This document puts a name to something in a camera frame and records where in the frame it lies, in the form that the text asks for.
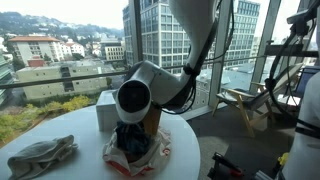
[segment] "wooden chair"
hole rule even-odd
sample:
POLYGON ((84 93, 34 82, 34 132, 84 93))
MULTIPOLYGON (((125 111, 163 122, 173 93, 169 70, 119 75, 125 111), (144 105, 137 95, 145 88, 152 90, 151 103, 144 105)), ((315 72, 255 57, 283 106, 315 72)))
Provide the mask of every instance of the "wooden chair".
MULTIPOLYGON (((277 77, 276 81, 278 82, 276 87, 274 88, 274 93, 277 93, 279 90, 284 88, 288 82, 288 74, 287 71, 289 70, 289 78, 294 79, 296 74, 299 72, 300 68, 302 67, 302 63, 291 65, 286 68, 283 72, 281 72, 277 77)), ((257 86, 260 92, 256 94, 249 93, 247 91, 241 89, 223 89, 224 92, 217 94, 217 100, 213 106, 212 115, 214 115, 218 105, 222 102, 226 103, 228 106, 236 107, 240 110, 242 118, 246 124, 246 127, 249 131, 251 137, 254 137, 254 132, 252 130, 252 126, 257 122, 263 120, 266 117, 271 117, 274 121, 274 116, 272 113, 271 105, 269 103, 270 95, 267 89, 265 89, 264 84, 252 82, 257 86), (263 113, 260 112, 258 109, 266 105, 267 112, 263 113), (249 116, 247 111, 253 111, 260 114, 260 116, 256 118, 252 118, 249 116)))

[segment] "floor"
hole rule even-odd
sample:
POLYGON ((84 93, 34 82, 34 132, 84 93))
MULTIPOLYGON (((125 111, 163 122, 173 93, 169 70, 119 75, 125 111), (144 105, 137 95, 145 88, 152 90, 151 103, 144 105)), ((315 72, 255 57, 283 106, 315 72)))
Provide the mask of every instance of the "floor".
POLYGON ((189 120, 198 137, 201 152, 200 180, 210 180, 209 170, 214 166, 215 152, 224 155, 229 161, 244 170, 245 176, 234 178, 221 167, 216 179, 251 179, 259 170, 274 177, 272 168, 277 158, 289 152, 294 135, 295 122, 276 116, 272 127, 261 131, 254 129, 251 138, 239 112, 230 107, 189 120))

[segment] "crumpled cloth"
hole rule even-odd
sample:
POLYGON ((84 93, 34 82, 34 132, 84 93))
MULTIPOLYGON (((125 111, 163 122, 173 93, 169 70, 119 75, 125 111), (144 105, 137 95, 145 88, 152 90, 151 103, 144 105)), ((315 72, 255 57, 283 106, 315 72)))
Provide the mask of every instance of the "crumpled cloth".
POLYGON ((171 133, 160 126, 157 135, 150 141, 147 153, 135 162, 128 162, 125 152, 118 148, 117 141, 117 133, 114 132, 109 143, 104 145, 103 160, 125 176, 139 177, 159 172, 169 160, 171 133))
POLYGON ((8 159, 13 179, 31 179, 42 174, 51 165, 63 161, 78 147, 69 135, 51 141, 41 141, 25 147, 8 159))

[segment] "rooftop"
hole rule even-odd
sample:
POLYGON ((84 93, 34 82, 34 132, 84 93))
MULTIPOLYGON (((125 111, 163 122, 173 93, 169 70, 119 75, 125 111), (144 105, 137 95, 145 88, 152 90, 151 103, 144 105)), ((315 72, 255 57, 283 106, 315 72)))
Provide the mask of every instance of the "rooftop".
POLYGON ((59 42, 58 39, 48 36, 16 36, 9 41, 11 42, 29 42, 29 41, 35 41, 35 42, 59 42))

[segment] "gray cloth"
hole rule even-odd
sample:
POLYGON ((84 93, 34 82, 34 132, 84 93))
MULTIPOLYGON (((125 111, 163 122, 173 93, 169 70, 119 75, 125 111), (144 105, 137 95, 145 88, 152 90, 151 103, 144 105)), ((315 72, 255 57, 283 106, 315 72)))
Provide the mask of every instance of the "gray cloth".
POLYGON ((69 135, 52 141, 41 141, 22 149, 8 159, 8 166, 12 171, 10 180, 34 178, 51 165, 64 160, 77 148, 73 140, 73 135, 69 135))

